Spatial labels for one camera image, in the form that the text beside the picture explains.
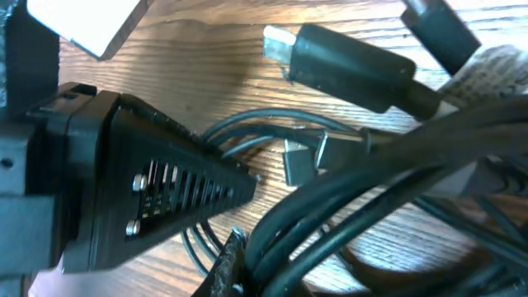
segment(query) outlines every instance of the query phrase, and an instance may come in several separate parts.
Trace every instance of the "slotted vent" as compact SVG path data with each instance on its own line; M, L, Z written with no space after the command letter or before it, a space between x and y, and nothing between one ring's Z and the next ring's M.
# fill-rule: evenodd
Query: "slotted vent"
M139 192L142 219L177 214L233 197L233 189L182 166L152 161L144 172L147 186Z

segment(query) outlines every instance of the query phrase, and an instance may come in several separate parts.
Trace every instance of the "bundle of cables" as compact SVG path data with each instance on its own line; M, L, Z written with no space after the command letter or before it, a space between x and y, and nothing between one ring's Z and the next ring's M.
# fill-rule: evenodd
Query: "bundle of cables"
M306 120L325 129L356 130L326 117L288 109L262 109L233 115L203 134L203 140L220 146L236 136L254 135L254 138L235 145L224 153L233 156L271 139L288 139L316 148L318 141L311 135L278 125L237 125L256 117L289 117ZM475 160L498 156L497 159L522 159L528 150L528 101L514 98L492 102L446 117L428 121L410 133L359 158L353 166L330 170L288 195L260 220L247 243L244 266L249 274L244 295L275 297L298 295L302 278L332 254L348 266L356 279L369 276L354 275L356 263L343 255L343 247L387 215L407 203L413 203L429 215L471 237L491 254L491 262L461 273L422 280L399 291L387 291L383 281L374 281L375 287L360 296L522 296L525 295L528 276L528 225L517 227L501 212L483 190L474 199L481 208L503 229L498 233L456 211L448 200L424 196L429 188ZM377 186L390 185L396 176L402 176L366 205L345 218L335 228L325 232L321 227L345 205ZM200 235L191 228L197 244L212 260L217 259L223 246L207 222L201 227L216 249L213 251ZM320 238L290 260L290 254L314 232ZM198 259L184 231L183 242L204 275L208 273ZM311 292L314 296L335 296Z

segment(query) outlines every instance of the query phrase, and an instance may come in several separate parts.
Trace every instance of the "metal screw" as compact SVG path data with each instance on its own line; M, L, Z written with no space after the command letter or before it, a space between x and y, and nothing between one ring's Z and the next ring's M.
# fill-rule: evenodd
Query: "metal screw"
M147 188L147 176L144 174L136 174L134 181L132 181L132 191L142 191Z
M126 236L138 235L139 227L141 227L141 222L138 219L132 219L126 225Z

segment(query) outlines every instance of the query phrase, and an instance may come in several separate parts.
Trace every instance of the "wooden surface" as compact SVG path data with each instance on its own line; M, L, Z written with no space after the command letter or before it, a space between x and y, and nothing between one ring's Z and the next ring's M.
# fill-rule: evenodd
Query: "wooden surface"
M528 38L526 0L450 3L484 42ZM297 31L303 22L316 22L410 57L419 66L416 78L439 87L447 76L398 19L402 11L403 4L397 0L157 0L112 61L96 63L63 42L60 78L63 83L78 81L133 93L197 132L238 111L269 106L314 111L353 125L407 130L415 123L399 111L375 115L306 87L292 86L284 81L277 64L262 59L264 25ZM232 225L250 231L292 190L284 186L281 150L281 144L274 144L245 157L265 178L251 204L213 219L213 228L222 238ZM368 197L350 205L336 219L366 200ZM504 199L502 205L518 219L528 212L528 206L518 200ZM466 204L466 209L474 218L486 219L471 204ZM401 282L413 272L460 261L474 244L406 206L350 248L361 261L371 264L375 273L386 276L386 281ZM80 276L61 276L59 271L40 274L31 293L188 296L201 280L181 240L175 237L114 271ZM312 271L307 281L325 290L361 290L333 258Z

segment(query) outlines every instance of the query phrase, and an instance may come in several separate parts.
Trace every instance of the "screw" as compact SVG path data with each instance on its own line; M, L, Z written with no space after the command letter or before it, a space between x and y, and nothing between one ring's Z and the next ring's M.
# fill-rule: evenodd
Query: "screw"
M147 188L147 176L136 174L132 181L132 191L142 191Z
M141 227L141 222L138 219L132 219L126 225L126 236L138 235L139 227Z

